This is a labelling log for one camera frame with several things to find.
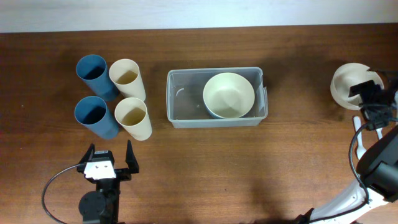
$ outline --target white utensil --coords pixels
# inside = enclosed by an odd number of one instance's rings
[[[382,130],[383,128],[377,128],[376,129],[376,132],[377,132],[377,138],[380,140],[381,138],[383,138],[383,134],[381,133],[381,130]]]
[[[354,117],[354,127],[355,127],[355,132],[361,127],[361,118],[359,118],[359,116]],[[356,157],[358,159],[361,159],[363,154],[365,154],[366,152],[365,147],[363,147],[362,145],[362,133],[358,135],[356,140],[358,141],[358,148],[356,149]]]

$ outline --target cup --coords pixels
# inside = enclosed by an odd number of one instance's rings
[[[130,59],[114,62],[109,77],[125,98],[135,97],[145,101],[146,94],[137,63]]]
[[[135,139],[143,141],[152,134],[147,106],[134,97],[126,98],[116,106],[116,121]]]
[[[339,67],[330,83],[330,92],[333,99],[340,106],[349,110],[359,110],[362,102],[359,95],[349,97],[349,89],[360,83],[373,80],[375,84],[384,85],[376,72],[368,71],[369,67],[360,63],[347,63]]]
[[[119,133],[119,125],[103,99],[87,96],[75,107],[76,120],[103,139],[112,139]]]
[[[114,100],[119,90],[108,76],[105,59],[99,55],[87,55],[79,60],[76,73],[94,93],[105,101]]]

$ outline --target gray bin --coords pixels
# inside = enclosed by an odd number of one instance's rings
[[[256,93],[253,107],[242,118],[214,119],[206,110],[203,89],[211,77],[223,72],[243,76]],[[166,102],[167,117],[175,128],[255,126],[268,115],[267,90],[263,87],[262,70],[257,67],[171,70],[167,76]]]

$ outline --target table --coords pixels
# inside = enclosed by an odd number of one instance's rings
[[[397,69],[397,34],[398,24],[0,34],[0,222],[53,223],[40,204],[46,181],[76,164],[90,143],[126,167],[128,139],[141,172],[121,184],[120,221],[267,223],[319,207],[354,179],[348,145],[359,113],[333,101],[334,71],[347,62]],[[77,102],[93,95],[75,73],[87,54],[108,66],[121,58],[139,64],[153,127],[148,140],[125,130],[102,140],[75,121]],[[214,67],[263,70],[269,114],[259,126],[173,128],[169,70]],[[369,147],[376,133],[363,138]],[[47,206],[81,223],[78,202],[94,189],[68,172],[50,186]],[[397,219],[398,206],[389,204],[359,221]]]

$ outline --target blue cup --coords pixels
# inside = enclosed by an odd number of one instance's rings
[[[108,75],[105,59],[99,55],[87,55],[76,65],[77,75],[94,93],[105,101],[114,100],[119,95],[118,88]]]
[[[103,99],[87,96],[75,108],[76,120],[103,139],[112,139],[119,133],[119,124]]]

